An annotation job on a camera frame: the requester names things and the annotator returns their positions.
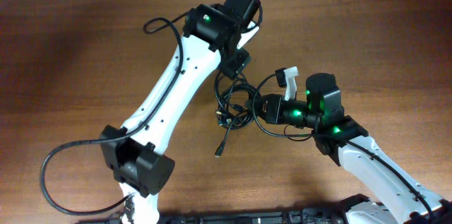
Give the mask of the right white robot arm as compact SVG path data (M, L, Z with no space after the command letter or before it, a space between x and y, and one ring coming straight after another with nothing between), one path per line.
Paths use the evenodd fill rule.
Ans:
M423 187L391 160L369 132L345 114L341 92L331 73L306 79L305 101L255 92L246 106L257 124L309 128L308 134L280 134L305 141L359 179L388 209L397 223L450 223L451 202Z

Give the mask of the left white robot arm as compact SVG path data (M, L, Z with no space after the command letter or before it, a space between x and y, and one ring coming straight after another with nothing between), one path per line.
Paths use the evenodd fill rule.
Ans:
M242 48L259 30L259 0L201 4L186 17L174 55L148 97L120 128L100 134L106 165L125 197L120 223L157 223L158 194L175 162L165 156L174 128L214 70L235 78L249 63Z

